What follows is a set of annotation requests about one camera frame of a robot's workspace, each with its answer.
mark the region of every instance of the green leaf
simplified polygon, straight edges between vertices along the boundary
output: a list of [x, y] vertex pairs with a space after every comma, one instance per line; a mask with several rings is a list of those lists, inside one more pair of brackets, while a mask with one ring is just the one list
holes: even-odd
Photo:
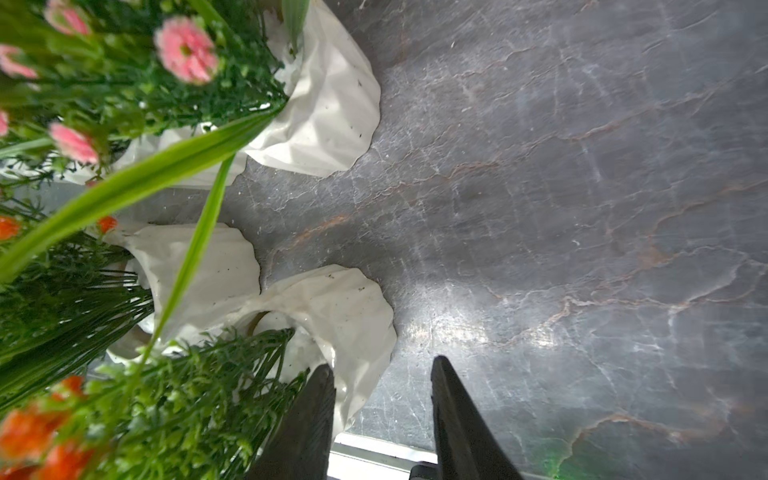
[[190, 248], [187, 250], [187, 255], [184, 257], [184, 263], [181, 264], [181, 268], [176, 277], [174, 289], [170, 292], [160, 322], [155, 327], [152, 339], [142, 356], [142, 365], [149, 359], [149, 355], [152, 353], [152, 349], [157, 343], [157, 339], [160, 338], [160, 334], [163, 332], [165, 324], [181, 302], [182, 298], [184, 298], [184, 292], [187, 291], [190, 283], [192, 283], [197, 267], [205, 256], [205, 250], [208, 248], [210, 236], [214, 233], [214, 228], [216, 228], [216, 221], [218, 220], [219, 212], [221, 211], [221, 203], [224, 200], [227, 173], [230, 171], [234, 159], [234, 155], [231, 155], [221, 164], [221, 167], [219, 167], [219, 173], [216, 176], [213, 187], [210, 189], [208, 200], [205, 202], [205, 207], [203, 207], [203, 213], [200, 214], [200, 219], [197, 221], [197, 226], [194, 229], [194, 234], [190, 241]]
[[9, 283], [46, 248], [105, 215], [133, 204], [179, 180], [212, 167], [248, 145], [283, 104], [232, 121], [210, 133], [179, 142], [127, 168], [80, 197], [22, 237], [0, 257], [0, 283]]
[[283, 0], [283, 22], [288, 29], [293, 50], [299, 50], [299, 36], [304, 30], [310, 0]]
[[232, 30], [229, 24], [224, 21], [221, 15], [219, 15], [219, 12], [216, 11], [214, 6], [211, 5], [208, 0], [189, 0], [189, 3], [192, 5], [192, 8], [197, 10], [197, 13], [200, 14], [203, 20], [205, 20], [207, 26], [219, 25], [224, 29], [224, 33], [230, 40], [237, 38], [237, 34]]

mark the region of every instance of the green foliage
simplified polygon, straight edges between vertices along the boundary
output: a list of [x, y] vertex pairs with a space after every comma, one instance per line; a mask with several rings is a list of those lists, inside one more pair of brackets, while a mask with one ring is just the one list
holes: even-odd
[[[0, 214], [25, 230], [45, 219], [40, 207], [15, 198], [0, 204]], [[103, 356], [153, 311], [135, 274], [109, 270], [130, 258], [78, 231], [0, 286], [0, 413]]]
[[[181, 356], [155, 356], [136, 394], [139, 366], [101, 369], [106, 378], [88, 383], [89, 397], [60, 439], [108, 450], [85, 478], [240, 480], [306, 382], [307, 372], [287, 384], [275, 380], [292, 336], [290, 329], [232, 333]], [[276, 376], [268, 375], [273, 369]]]
[[306, 13], [310, 10], [310, 0], [282, 0], [283, 21], [288, 29], [293, 50], [299, 50], [299, 36], [304, 29]]

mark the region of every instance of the flower arrangement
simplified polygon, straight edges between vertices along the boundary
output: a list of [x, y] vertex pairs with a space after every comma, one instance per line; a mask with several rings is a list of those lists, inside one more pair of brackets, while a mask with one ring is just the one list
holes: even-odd
[[[308, 372], [281, 383], [293, 331], [210, 339], [173, 357], [71, 377], [0, 425], [0, 478], [242, 478]], [[132, 380], [141, 378], [133, 392]]]
[[[41, 208], [11, 197], [0, 204], [0, 252], [45, 219]], [[113, 270], [131, 258], [98, 234], [79, 231], [47, 249], [0, 289], [0, 414], [53, 382], [82, 370], [154, 311], [135, 273]]]

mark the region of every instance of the marble surface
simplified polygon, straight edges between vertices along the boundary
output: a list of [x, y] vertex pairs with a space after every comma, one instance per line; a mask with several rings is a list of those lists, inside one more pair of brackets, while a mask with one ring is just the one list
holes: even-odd
[[767, 477], [765, 0], [330, 6], [382, 85], [370, 152], [325, 180], [250, 162], [221, 220], [266, 287], [381, 283], [399, 343], [353, 432], [431, 448], [445, 354], [523, 470]]

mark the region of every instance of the long grass blade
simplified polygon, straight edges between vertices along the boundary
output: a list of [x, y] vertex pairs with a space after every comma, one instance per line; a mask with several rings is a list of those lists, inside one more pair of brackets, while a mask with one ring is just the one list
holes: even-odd
[[234, 30], [232, 30], [229, 24], [227, 24], [222, 16], [219, 15], [219, 12], [216, 11], [214, 6], [211, 5], [208, 0], [189, 0], [189, 3], [192, 5], [192, 8], [197, 10], [197, 13], [203, 17], [203, 20], [205, 20], [207, 24], [220, 25], [230, 40], [237, 38], [237, 34], [234, 32]]
[[110, 321], [110, 317], [114, 316], [115, 311], [122, 309], [132, 311], [136, 307], [139, 307], [139, 309], [142, 308], [141, 298], [139, 296], [143, 296], [143, 292], [137, 293], [135, 301], [125, 300], [125, 293], [131, 292], [131, 290], [124, 286], [124, 283], [119, 283], [118, 288], [114, 289], [122, 290], [121, 292], [109, 292], [106, 288], [100, 290], [104, 290], [104, 292], [101, 293], [101, 305], [98, 305], [98, 307], [94, 308], [91, 312], [81, 315], [78, 318], [70, 319], [67, 322], [63, 322], [58, 326], [58, 328], [44, 331], [42, 334], [37, 336], [30, 336], [24, 342], [19, 342], [18, 345], [5, 347], [2, 351], [0, 351], [0, 371], [2, 371], [1, 366], [13, 357], [32, 350], [44, 343], [48, 343], [53, 339], [57, 339], [58, 337], [69, 333], [71, 330], [79, 329], [82, 332], [83, 338], [85, 338], [87, 336], [87, 332], [89, 332], [89, 328], [95, 328], [92, 325], [94, 323], [94, 319], [101, 319], [104, 324], [106, 324]]
[[304, 30], [306, 13], [309, 10], [310, 0], [283, 0], [283, 22], [294, 51], [299, 50], [299, 36]]
[[199, 137], [182, 141], [127, 168], [65, 204], [0, 257], [0, 283], [11, 282], [35, 257], [67, 235], [165, 187], [205, 170], [253, 140], [283, 105], [274, 105]]

